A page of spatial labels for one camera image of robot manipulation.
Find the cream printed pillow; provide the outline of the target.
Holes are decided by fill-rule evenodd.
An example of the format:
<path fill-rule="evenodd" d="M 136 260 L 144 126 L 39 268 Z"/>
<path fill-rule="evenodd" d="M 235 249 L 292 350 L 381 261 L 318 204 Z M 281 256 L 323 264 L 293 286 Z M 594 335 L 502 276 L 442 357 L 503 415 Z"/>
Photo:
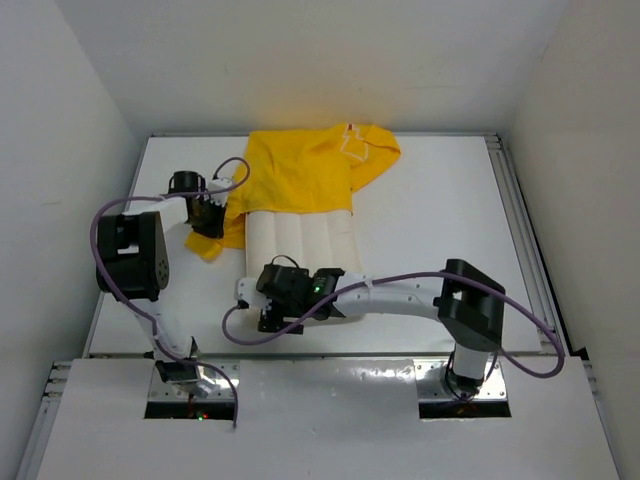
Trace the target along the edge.
<path fill-rule="evenodd" d="M 337 267 L 347 272 L 362 271 L 348 210 L 294 214 L 252 212 L 245 221 L 246 275 L 257 278 L 265 264 L 297 263 L 315 273 Z"/>

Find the yellow cartoon pillowcase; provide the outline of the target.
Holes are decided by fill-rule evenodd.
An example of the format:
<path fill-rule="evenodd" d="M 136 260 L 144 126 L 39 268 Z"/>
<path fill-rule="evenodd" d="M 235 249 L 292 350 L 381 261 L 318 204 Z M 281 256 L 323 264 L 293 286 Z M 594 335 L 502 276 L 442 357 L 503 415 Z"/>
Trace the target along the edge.
<path fill-rule="evenodd" d="M 351 212 L 352 194 L 389 170 L 401 157 L 394 134 L 376 125 L 344 123 L 323 130 L 254 131 L 245 165 L 233 179 L 248 180 L 230 193 L 224 236 L 192 232 L 185 247 L 205 261 L 223 249 L 245 247 L 245 220 L 254 212 L 315 214 Z"/>

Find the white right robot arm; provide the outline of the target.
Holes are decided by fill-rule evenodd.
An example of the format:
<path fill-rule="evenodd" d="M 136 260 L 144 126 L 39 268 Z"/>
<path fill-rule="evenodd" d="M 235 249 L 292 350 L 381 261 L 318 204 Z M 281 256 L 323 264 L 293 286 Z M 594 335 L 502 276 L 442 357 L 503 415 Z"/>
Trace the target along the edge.
<path fill-rule="evenodd" d="M 458 398 L 471 397 L 485 381 L 489 357 L 502 346 L 502 285 L 460 259 L 449 259 L 442 285 L 430 289 L 418 278 L 374 280 L 341 268 L 315 273 L 301 267 L 269 263 L 255 290 L 266 299 L 260 326 L 270 333 L 290 325 L 291 318 L 318 321 L 368 314 L 400 315 L 437 321 L 454 341 L 443 380 Z"/>

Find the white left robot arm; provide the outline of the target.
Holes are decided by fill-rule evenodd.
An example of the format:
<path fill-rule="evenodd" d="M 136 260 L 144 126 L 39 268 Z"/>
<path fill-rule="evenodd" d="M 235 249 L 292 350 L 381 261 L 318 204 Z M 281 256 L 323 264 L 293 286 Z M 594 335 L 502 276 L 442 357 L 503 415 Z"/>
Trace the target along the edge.
<path fill-rule="evenodd" d="M 166 194 L 137 197 L 138 207 L 100 214 L 92 226 L 100 289 L 133 313 L 151 344 L 160 379 L 176 392 L 199 399 L 219 389 L 219 376 L 198 361 L 196 340 L 185 333 L 162 294 L 170 280 L 165 234 L 188 225 L 221 237 L 232 188 L 233 181 L 218 173 L 206 180 L 193 171 L 178 171 Z"/>

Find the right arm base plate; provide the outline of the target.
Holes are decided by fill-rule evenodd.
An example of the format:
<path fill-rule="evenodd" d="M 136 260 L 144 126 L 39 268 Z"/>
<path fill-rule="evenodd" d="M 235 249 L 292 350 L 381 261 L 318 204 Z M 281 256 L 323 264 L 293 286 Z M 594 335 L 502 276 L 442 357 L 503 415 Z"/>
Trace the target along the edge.
<path fill-rule="evenodd" d="M 447 366 L 445 358 L 414 361 L 418 400 L 422 403 L 447 403 L 471 399 L 475 403 L 507 402 L 508 393 L 499 363 L 485 366 L 481 385 L 465 384 Z"/>

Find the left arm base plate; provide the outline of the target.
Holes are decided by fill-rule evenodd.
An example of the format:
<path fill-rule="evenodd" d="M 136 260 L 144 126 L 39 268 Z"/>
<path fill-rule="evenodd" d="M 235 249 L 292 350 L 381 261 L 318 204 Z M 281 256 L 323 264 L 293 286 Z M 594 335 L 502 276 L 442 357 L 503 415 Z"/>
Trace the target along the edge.
<path fill-rule="evenodd" d="M 151 377 L 148 400 L 182 402 L 189 397 L 199 403 L 233 400 L 232 387 L 239 386 L 239 365 L 222 363 L 219 371 L 203 366 L 175 362 L 156 362 Z"/>

